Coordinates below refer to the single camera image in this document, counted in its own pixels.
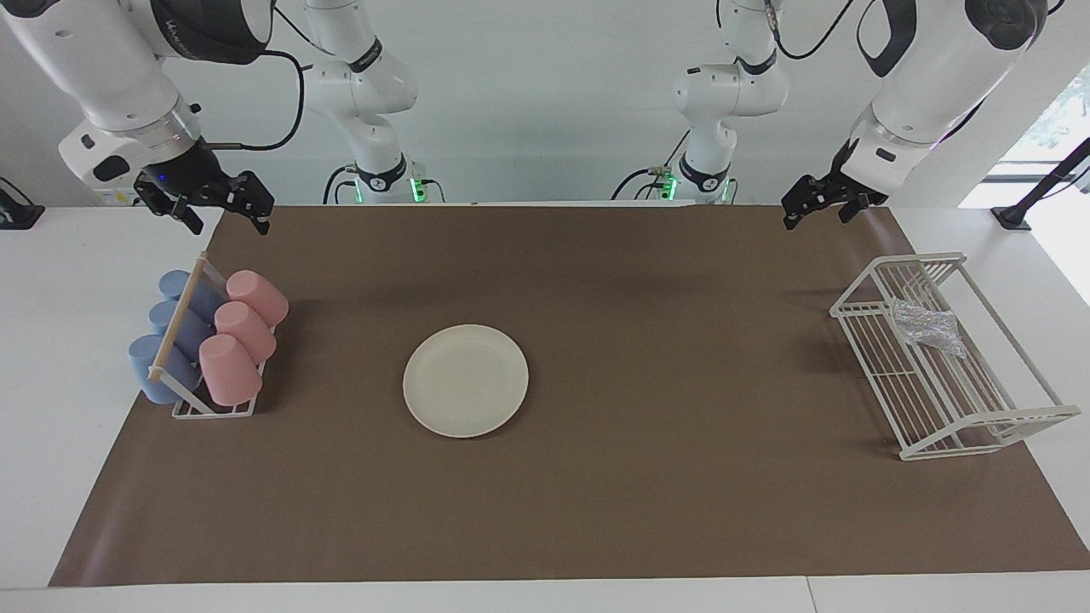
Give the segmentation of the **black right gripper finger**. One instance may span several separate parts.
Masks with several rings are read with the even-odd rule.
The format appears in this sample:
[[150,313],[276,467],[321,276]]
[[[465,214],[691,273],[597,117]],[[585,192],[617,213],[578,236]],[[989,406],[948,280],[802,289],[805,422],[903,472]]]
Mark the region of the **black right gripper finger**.
[[228,178],[227,211],[246,218],[261,236],[270,230],[275,199],[252,171]]
[[187,231],[199,236],[204,229],[202,218],[196,214],[184,199],[152,199],[152,212],[157,216],[170,217],[171,220],[179,221],[186,226]]

